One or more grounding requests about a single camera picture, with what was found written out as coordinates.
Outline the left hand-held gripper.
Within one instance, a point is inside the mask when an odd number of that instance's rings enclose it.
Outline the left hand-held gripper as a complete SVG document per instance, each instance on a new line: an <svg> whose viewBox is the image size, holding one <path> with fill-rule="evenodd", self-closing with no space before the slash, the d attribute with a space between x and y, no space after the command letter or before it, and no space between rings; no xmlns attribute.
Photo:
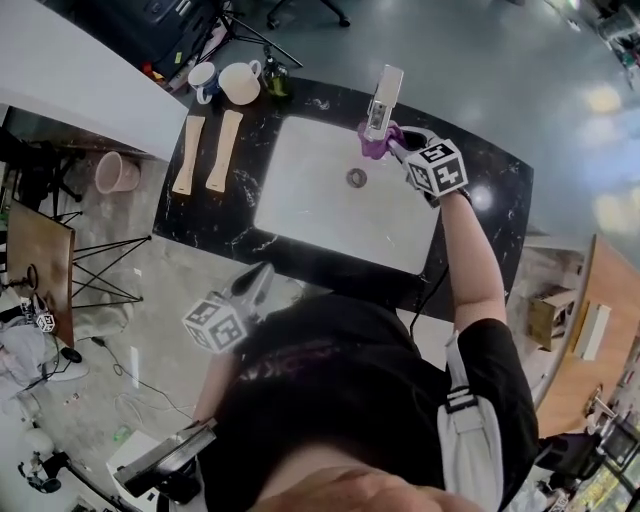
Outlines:
<svg viewBox="0 0 640 512"><path fill-rule="evenodd" d="M195 344L212 353L224 353L244 341L261 322L257 308L264 302L274 276L271 263L258 263L233 277L229 289L212 291L197 301L182 319ZM235 295L231 290L248 291Z"/></svg>

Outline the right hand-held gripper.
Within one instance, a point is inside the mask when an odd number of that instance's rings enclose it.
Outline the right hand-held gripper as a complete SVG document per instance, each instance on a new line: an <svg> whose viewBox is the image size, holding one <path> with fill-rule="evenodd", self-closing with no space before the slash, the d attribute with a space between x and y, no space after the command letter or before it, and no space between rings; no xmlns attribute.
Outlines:
<svg viewBox="0 0 640 512"><path fill-rule="evenodd" d="M435 208L440 199L468 185L468 176L460 150L451 139L440 140L420 127L402 126L402 144L387 141L391 153L406 171L406 181Z"/></svg>

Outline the purple cloth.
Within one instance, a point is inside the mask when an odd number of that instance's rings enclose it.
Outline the purple cloth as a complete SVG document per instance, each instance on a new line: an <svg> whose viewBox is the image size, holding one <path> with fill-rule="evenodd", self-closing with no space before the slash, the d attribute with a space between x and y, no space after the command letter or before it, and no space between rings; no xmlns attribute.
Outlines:
<svg viewBox="0 0 640 512"><path fill-rule="evenodd" d="M357 134L361 144L361 152L364 157L373 160L380 160L391 151L392 144L395 143L402 150L406 149L404 134L399 125L391 120L382 140L369 140L365 136L367 122L362 121L357 127Z"/></svg>

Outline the chrome faucet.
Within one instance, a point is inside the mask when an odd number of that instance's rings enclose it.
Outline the chrome faucet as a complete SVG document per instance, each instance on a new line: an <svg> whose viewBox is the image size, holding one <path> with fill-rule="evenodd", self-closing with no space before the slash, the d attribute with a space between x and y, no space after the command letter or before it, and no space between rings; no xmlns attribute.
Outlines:
<svg viewBox="0 0 640 512"><path fill-rule="evenodd" d="M378 80L374 95L367 110L364 138L367 141L382 141L390 124L391 114L401 90L404 71L385 65Z"/></svg>

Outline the person's right forearm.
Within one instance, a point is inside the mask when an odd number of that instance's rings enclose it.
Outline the person's right forearm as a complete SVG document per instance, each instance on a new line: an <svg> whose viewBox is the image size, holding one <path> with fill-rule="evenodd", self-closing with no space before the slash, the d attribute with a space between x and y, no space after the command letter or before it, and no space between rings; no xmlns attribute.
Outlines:
<svg viewBox="0 0 640 512"><path fill-rule="evenodd" d="M506 321L505 289L494 251L469 201L454 192L440 198L454 326L459 332L483 319Z"/></svg>

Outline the person's left forearm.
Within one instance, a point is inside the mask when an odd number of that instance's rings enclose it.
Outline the person's left forearm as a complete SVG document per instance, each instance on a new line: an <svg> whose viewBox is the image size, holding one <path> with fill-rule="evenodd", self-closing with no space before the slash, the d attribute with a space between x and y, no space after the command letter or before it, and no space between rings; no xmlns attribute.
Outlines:
<svg viewBox="0 0 640 512"><path fill-rule="evenodd" d="M237 365L238 357L233 353L218 354L211 358L192 415L194 423L205 423L215 416L220 401L234 379Z"/></svg>

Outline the white sink basin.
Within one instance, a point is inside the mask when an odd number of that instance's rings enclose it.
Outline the white sink basin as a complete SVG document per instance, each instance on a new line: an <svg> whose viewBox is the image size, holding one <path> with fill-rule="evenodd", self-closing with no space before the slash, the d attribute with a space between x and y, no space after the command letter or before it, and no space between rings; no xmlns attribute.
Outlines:
<svg viewBox="0 0 640 512"><path fill-rule="evenodd" d="M364 187L348 185L360 168ZM439 211L406 181L392 156L366 158L355 131L300 116L284 119L254 216L256 228L417 275Z"/></svg>

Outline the green soap bottle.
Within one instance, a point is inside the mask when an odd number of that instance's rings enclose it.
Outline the green soap bottle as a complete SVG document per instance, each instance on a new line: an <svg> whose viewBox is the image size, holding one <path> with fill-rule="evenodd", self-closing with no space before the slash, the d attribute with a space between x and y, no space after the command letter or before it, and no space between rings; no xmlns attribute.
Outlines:
<svg viewBox="0 0 640 512"><path fill-rule="evenodd" d="M262 80L267 91L274 98L290 98L292 90L288 68L273 56L269 45L264 45L263 51Z"/></svg>

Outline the person's black shirt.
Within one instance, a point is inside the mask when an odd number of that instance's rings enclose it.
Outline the person's black shirt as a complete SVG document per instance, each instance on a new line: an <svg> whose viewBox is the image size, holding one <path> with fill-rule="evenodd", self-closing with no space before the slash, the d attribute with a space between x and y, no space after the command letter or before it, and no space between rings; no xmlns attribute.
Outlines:
<svg viewBox="0 0 640 512"><path fill-rule="evenodd" d="M369 467L502 512L538 452L531 392L506 321L455 329L444 369L398 317L335 294L276 312L240 347L198 457L206 512L330 468Z"/></svg>

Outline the black office chair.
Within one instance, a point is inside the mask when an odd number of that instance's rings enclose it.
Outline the black office chair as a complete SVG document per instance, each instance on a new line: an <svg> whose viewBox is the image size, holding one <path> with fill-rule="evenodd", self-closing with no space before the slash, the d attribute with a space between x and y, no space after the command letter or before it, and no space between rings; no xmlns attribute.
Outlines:
<svg viewBox="0 0 640 512"><path fill-rule="evenodd" d="M335 0L277 0L266 14L266 27L276 30L287 17L301 15L304 20L320 13L320 5L332 13L340 27L351 26L351 20Z"/></svg>

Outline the pink waste bin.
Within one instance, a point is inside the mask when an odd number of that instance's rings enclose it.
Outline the pink waste bin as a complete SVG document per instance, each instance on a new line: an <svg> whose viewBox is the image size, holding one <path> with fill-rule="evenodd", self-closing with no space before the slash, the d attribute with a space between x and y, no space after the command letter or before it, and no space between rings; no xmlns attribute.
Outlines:
<svg viewBox="0 0 640 512"><path fill-rule="evenodd" d="M98 162L95 172L95 185L104 195L116 192L133 191L139 184L139 167L118 152L105 154Z"/></svg>

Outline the black tripod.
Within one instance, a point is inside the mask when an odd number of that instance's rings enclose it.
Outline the black tripod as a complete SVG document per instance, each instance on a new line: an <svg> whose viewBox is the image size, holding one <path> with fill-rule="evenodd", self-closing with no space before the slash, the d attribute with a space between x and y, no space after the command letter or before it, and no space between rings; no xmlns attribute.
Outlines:
<svg viewBox="0 0 640 512"><path fill-rule="evenodd" d="M226 29L222 40L211 50L204 53L201 56L202 61L206 61L219 52L225 45L239 41L243 43L249 43L260 46L267 46L271 50L275 50L280 55L285 57L291 62L297 69L304 67L303 63L295 58L292 54L287 52L284 48L271 41L263 34L253 29L251 26L241 20L243 16L242 12L235 11L232 7L228 7L227 4L232 0L216 0L216 16L217 20L221 22L222 26Z"/></svg>

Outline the blue and white mug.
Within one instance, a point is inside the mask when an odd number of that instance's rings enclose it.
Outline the blue and white mug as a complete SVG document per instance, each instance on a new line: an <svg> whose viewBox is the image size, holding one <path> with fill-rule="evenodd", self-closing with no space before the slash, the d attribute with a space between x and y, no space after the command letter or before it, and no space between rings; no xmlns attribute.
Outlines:
<svg viewBox="0 0 640 512"><path fill-rule="evenodd" d="M199 63L189 72L188 83L194 89L199 104L209 104L220 92L218 76L217 69L211 62Z"/></svg>

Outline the dark wooden table black legs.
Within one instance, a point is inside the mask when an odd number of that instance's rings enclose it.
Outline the dark wooden table black legs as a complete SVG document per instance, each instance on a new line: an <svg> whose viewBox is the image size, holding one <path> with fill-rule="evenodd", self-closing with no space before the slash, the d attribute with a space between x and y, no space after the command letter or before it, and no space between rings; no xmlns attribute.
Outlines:
<svg viewBox="0 0 640 512"><path fill-rule="evenodd" d="M109 294L113 300L105 304L107 307L143 300L109 283L104 276L150 240L147 235L78 248L73 228L15 200L8 213L7 278L17 284L19 292L42 299L53 315L53 334L73 347L73 313L99 306L79 303L77 298L83 292Z"/></svg>

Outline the unused spare gripper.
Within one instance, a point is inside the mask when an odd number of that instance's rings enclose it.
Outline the unused spare gripper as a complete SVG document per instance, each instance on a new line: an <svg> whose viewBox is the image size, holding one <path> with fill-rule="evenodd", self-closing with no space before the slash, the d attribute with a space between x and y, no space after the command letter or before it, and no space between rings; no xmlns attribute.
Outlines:
<svg viewBox="0 0 640 512"><path fill-rule="evenodd" d="M43 333L52 333L56 328L54 315L46 302L37 294L21 298L21 309L28 323L36 325Z"/></svg>

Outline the cardboard box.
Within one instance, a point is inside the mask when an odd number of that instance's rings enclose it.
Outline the cardboard box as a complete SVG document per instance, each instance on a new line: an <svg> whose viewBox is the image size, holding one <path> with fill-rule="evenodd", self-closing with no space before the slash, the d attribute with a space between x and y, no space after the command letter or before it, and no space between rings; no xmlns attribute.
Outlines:
<svg viewBox="0 0 640 512"><path fill-rule="evenodd" d="M576 298L576 290L552 286L529 299L526 335L541 350L553 352L562 341Z"/></svg>

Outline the white box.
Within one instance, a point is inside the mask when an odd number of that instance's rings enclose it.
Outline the white box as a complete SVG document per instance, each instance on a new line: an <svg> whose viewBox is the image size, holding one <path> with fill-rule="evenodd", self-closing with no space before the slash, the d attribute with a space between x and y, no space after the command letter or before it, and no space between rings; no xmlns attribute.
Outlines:
<svg viewBox="0 0 640 512"><path fill-rule="evenodd" d="M604 332L606 330L611 308L604 304L590 302L587 314L574 348L574 354L582 360L596 359Z"/></svg>

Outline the large black machine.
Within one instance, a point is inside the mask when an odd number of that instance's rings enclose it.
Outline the large black machine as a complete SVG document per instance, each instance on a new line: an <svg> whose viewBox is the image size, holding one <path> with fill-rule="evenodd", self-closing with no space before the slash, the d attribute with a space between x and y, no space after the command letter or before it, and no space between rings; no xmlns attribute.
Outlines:
<svg viewBox="0 0 640 512"><path fill-rule="evenodd" d="M91 0L103 44L134 67L169 80L200 52L220 0Z"/></svg>

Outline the light wooden curved table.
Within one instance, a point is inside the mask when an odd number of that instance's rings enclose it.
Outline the light wooden curved table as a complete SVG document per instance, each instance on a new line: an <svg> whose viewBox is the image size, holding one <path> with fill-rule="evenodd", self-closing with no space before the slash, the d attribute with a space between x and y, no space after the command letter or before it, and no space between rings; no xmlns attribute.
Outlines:
<svg viewBox="0 0 640 512"><path fill-rule="evenodd" d="M592 305L606 306L610 313L595 358L585 360L575 348ZM589 410L611 398L639 331L640 271L604 237L595 235L559 355L536 398L541 437L585 428Z"/></svg>

